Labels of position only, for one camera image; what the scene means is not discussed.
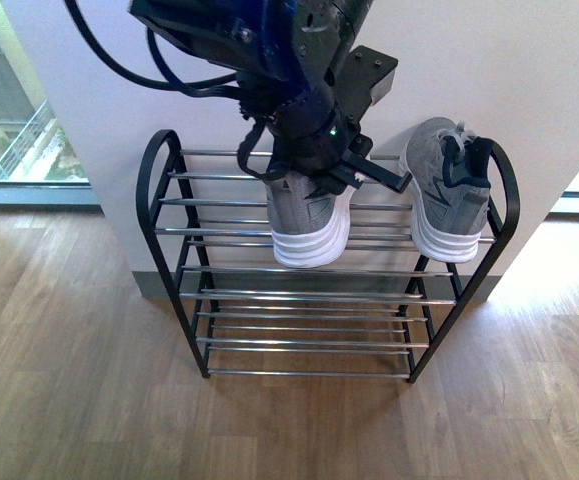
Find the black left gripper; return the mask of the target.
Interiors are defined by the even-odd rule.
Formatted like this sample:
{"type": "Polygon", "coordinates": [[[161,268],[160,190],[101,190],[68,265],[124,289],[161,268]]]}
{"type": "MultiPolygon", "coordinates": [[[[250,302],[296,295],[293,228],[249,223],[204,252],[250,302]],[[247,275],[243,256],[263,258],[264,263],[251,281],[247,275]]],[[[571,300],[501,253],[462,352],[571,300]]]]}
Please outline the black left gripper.
{"type": "Polygon", "coordinates": [[[297,172],[314,181],[317,191],[341,193],[349,185],[358,189],[362,175],[396,193],[405,192],[410,172],[398,175],[359,155],[371,146],[360,127],[373,103],[369,87],[321,84],[298,91],[276,84],[263,93],[265,124],[274,138],[265,181],[297,172]]]}

